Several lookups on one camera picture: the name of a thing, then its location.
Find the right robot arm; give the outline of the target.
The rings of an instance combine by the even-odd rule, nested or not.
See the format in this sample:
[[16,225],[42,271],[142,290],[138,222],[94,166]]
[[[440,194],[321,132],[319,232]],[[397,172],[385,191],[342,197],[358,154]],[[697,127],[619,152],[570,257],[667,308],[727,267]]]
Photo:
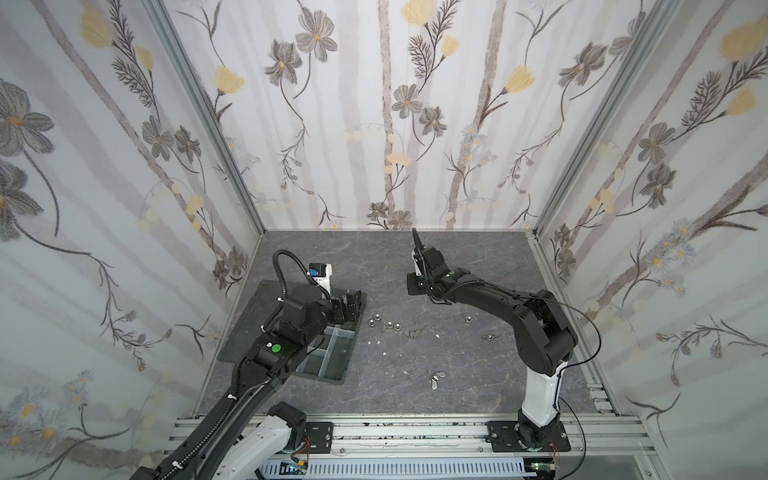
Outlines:
[[518,356],[526,366],[513,443],[524,451],[549,445],[562,426],[558,405],[562,373],[578,344],[563,306],[547,290],[509,290],[466,269],[452,269],[439,250],[422,243],[417,230],[412,236],[415,271],[407,275],[408,294],[426,295],[435,304],[469,305],[512,327]]

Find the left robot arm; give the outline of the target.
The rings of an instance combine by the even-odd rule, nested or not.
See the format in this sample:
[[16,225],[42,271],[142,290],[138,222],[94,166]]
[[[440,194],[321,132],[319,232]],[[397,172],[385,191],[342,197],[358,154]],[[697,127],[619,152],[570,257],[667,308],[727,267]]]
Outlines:
[[271,456],[300,448],[308,438],[306,414],[285,402],[273,406],[250,434],[243,432],[257,410],[309,356],[326,328],[357,322],[366,300],[360,290],[332,295],[310,284],[282,294],[210,413],[157,467],[140,467],[132,477],[246,479]]

